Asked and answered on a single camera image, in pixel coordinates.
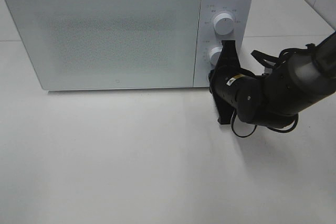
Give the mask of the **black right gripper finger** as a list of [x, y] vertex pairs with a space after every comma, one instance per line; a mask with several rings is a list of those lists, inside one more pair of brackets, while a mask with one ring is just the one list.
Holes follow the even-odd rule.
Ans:
[[236, 43], [234, 40], [222, 40], [219, 63], [239, 63]]

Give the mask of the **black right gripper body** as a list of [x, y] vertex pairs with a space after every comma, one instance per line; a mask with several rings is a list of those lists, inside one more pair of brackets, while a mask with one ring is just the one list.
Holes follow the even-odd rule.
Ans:
[[232, 116], [238, 107], [238, 93], [243, 84], [255, 75], [240, 67], [237, 60], [230, 62], [221, 59], [209, 74], [210, 93], [218, 112], [218, 123], [231, 123]]

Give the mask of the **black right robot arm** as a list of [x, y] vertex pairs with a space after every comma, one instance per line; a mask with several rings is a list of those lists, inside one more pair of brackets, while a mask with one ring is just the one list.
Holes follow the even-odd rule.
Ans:
[[299, 112], [335, 93], [335, 34], [318, 45], [287, 48], [278, 57], [254, 50], [265, 67], [256, 75], [241, 67], [235, 41], [224, 40], [209, 89], [220, 124], [234, 117], [272, 130], [298, 122]]

